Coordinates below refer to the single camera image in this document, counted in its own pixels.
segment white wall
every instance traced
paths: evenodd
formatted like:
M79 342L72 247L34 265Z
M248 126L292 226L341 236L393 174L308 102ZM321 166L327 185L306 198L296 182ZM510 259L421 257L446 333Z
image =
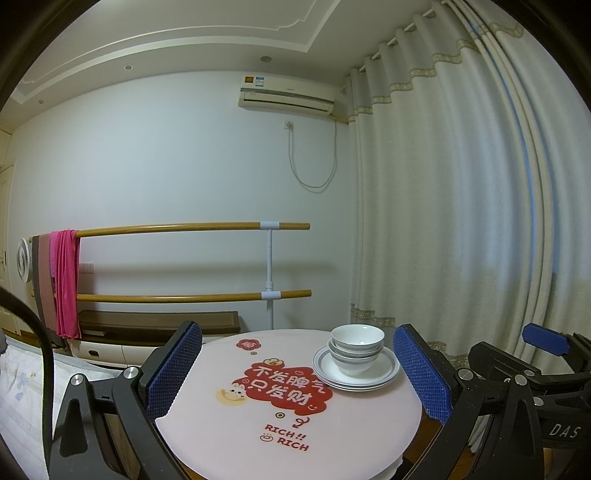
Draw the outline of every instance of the white wall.
M301 178L323 181L333 161L333 122L237 106L241 73L149 77L76 97L14 132L9 207L13 291L18 239L52 230L172 222L310 222L274 234L275 289L310 299L275 302L277 328L331 329L349 318L353 164L348 128L337 126L338 168L322 194L291 174L284 121L294 122ZM265 232L155 233L82 239L81 293L195 294L264 290ZM133 311L237 310L265 329L265 303L83 304Z

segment metal screw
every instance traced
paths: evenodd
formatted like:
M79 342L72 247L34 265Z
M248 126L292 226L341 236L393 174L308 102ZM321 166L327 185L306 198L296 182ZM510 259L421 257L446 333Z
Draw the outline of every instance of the metal screw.
M472 373L471 370L468 370L467 368L462 368L458 373L457 373L458 377L460 377L462 380L472 380L472 378L474 378L474 374Z
M82 376L80 374L76 374L71 378L70 383L72 385L80 385L83 381L84 381L84 376Z
M123 370L123 376L125 378L135 378L138 375L138 368L137 367L128 367L125 370Z

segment brown towel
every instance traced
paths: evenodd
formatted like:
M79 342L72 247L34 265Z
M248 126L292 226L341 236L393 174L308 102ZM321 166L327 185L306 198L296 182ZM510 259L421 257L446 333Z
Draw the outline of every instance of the brown towel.
M57 328L56 301L53 297L53 283L49 263L50 235L33 237L33 288L35 303L43 325L48 329L52 342L62 345L64 342L55 334Z

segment blue gripper pad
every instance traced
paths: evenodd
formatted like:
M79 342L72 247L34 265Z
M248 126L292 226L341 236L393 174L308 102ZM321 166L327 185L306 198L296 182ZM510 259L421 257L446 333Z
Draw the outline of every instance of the blue gripper pad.
M203 335L196 323L178 341L146 389L146 412L151 421L164 417L201 351Z
M452 414L452 401L446 383L404 326L395 330L393 347L429 418L445 424Z
M564 335L535 323L525 325L521 337L525 343L541 348L552 355L561 356L570 352L569 340Z

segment pink towel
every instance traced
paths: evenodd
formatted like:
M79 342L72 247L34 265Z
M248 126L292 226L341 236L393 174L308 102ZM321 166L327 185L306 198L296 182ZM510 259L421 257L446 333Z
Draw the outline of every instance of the pink towel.
M56 277L56 239L59 232L49 234L49 266L51 277Z
M76 230L56 233L55 241L51 243L51 255L56 265L56 333L64 338L80 338L76 303L80 239L76 238Z

